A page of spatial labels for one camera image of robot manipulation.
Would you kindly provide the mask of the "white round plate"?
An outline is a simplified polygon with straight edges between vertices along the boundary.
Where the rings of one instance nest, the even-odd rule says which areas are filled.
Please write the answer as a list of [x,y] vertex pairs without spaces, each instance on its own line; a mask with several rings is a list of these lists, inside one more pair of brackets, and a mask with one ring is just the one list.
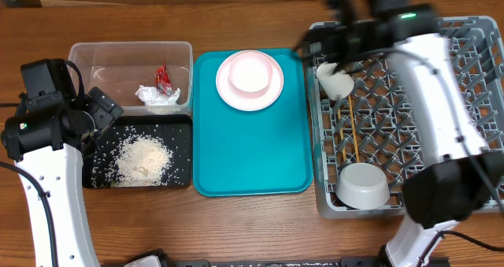
[[[254,51],[263,53],[272,65],[272,80],[263,91],[247,94],[237,90],[229,79],[229,69],[232,60],[242,52]],[[284,87],[284,74],[280,65],[268,54],[257,50],[243,50],[226,58],[216,74],[217,92],[229,106],[242,111],[257,111],[272,105],[280,96]]]

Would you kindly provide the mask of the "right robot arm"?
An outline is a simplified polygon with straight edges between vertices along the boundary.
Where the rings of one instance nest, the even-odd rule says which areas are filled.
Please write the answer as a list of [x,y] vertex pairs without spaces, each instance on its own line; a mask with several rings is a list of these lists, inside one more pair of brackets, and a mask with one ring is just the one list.
[[372,5],[371,20],[334,4],[301,42],[312,121],[317,209],[326,218],[394,216],[373,257],[342,266],[446,266],[436,245],[474,211],[499,204],[502,40],[479,17],[431,6]]

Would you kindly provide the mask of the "pink shallow bowl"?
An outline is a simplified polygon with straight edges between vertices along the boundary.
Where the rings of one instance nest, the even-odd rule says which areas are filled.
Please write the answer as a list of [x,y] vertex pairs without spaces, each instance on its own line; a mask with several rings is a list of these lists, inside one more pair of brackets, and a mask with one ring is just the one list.
[[229,79],[239,91],[247,94],[263,91],[272,80],[272,65],[260,52],[245,51],[231,62]]

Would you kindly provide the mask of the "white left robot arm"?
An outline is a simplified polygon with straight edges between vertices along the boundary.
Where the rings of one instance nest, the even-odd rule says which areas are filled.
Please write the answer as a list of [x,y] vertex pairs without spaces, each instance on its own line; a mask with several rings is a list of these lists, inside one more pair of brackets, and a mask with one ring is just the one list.
[[26,195],[37,266],[97,266],[83,200],[84,158],[95,140],[123,113],[93,87],[84,103],[66,100],[9,118],[2,144]]

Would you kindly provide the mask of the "grey bowl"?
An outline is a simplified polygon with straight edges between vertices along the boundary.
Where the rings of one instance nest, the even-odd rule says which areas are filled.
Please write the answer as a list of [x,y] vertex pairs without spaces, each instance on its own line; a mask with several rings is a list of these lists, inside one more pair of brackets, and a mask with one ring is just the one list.
[[384,171],[369,163],[353,163],[339,174],[335,193],[345,205],[359,210],[374,210],[390,198]]

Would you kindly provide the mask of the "white napkin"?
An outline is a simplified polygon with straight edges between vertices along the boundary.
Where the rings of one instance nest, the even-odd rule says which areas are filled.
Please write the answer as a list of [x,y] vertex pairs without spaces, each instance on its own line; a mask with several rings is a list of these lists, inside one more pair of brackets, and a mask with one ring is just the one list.
[[145,106],[174,106],[180,96],[180,89],[170,89],[168,94],[163,94],[156,87],[140,85],[135,95]]

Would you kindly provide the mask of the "white cup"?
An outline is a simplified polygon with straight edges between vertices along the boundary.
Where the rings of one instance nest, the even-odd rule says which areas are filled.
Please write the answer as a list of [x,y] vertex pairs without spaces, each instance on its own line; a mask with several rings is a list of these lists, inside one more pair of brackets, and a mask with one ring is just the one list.
[[336,63],[324,62],[316,71],[319,84],[333,101],[346,98],[354,89],[354,79],[343,70],[335,72],[336,66]]

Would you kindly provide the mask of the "red snack wrapper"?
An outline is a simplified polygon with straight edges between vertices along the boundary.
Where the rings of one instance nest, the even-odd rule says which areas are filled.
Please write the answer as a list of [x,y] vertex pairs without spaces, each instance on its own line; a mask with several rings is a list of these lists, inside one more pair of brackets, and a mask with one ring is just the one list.
[[168,69],[166,65],[161,66],[155,74],[155,85],[160,94],[172,96],[173,85],[169,79]]

